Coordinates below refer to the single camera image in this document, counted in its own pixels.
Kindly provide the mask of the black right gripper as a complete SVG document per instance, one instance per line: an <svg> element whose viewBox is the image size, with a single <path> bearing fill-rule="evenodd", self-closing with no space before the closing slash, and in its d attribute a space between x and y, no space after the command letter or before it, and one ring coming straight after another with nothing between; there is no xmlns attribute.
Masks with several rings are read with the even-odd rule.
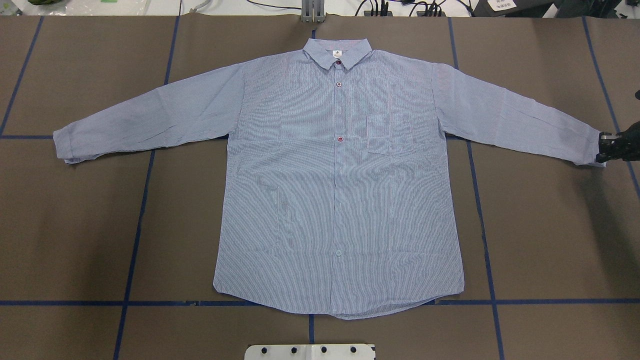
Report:
<svg viewBox="0 0 640 360"><path fill-rule="evenodd" d="M615 145L616 150L602 150L596 155L595 161L604 164L611 160L626 162L640 161L640 121L636 121L628 129L612 134L599 133L599 146Z"/></svg>

